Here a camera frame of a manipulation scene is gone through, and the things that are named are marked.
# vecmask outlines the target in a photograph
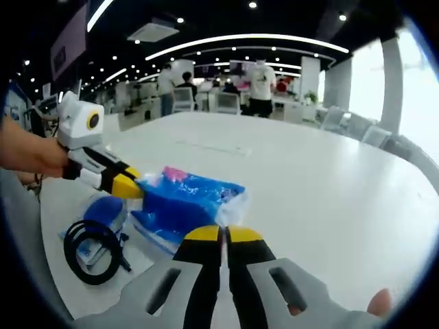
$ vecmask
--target table surface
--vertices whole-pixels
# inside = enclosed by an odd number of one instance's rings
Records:
[[[245,186],[243,225],[262,233],[328,286],[333,300],[365,310],[384,287],[403,297],[434,247],[439,197],[410,163],[353,139],[310,127],[227,114],[179,113],[128,131],[112,151],[142,173],[168,165]],[[58,238],[94,191],[79,183],[43,184],[42,230],[54,281],[73,317],[117,303],[121,288],[153,260],[127,245],[133,274],[119,270],[100,287],[70,271]]]

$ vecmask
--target robotic arm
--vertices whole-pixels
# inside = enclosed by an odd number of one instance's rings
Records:
[[[138,199],[143,191],[140,173],[102,145],[104,107],[77,100],[71,91],[58,106],[58,142],[67,149],[69,163],[63,178],[86,184],[122,199]]]

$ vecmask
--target white wall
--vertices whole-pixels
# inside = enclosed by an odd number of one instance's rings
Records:
[[[320,60],[311,57],[302,57],[302,70],[300,72],[300,100],[313,91],[318,94],[318,75],[320,73]]]
[[[382,43],[384,60],[384,101],[380,126],[398,134],[403,106],[403,66],[398,39]]]
[[[351,80],[351,58],[326,71],[324,77],[324,107],[337,106],[347,111],[351,100]]]

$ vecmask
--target pink item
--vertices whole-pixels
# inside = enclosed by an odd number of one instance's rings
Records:
[[[184,171],[168,166],[163,169],[163,175],[168,177],[172,182],[183,182],[183,180],[187,177],[187,173]]]

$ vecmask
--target white chair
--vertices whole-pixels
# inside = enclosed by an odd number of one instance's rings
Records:
[[[320,125],[321,130],[326,130],[328,132],[340,132],[340,123],[342,122],[344,111],[337,106],[331,106],[328,109],[327,115],[325,116],[322,124]]]
[[[366,131],[372,124],[373,122],[371,120],[363,118],[355,113],[351,113],[351,118],[349,119],[345,135],[356,139],[357,141],[362,141]]]
[[[305,109],[303,111],[302,120],[316,122],[316,115],[317,115],[317,105],[311,104],[311,105],[305,106]]]
[[[391,132],[384,130],[377,125],[371,125],[363,139],[361,140],[365,144],[369,144],[378,148],[382,148],[387,139],[392,135]]]
[[[195,109],[195,101],[193,100],[192,88],[182,87],[174,89],[174,105],[172,112],[191,112]]]
[[[239,95],[232,93],[217,93],[215,107],[212,112],[226,114],[241,114]]]
[[[302,124],[305,108],[305,105],[285,103],[283,107],[283,120],[295,123],[296,125]]]

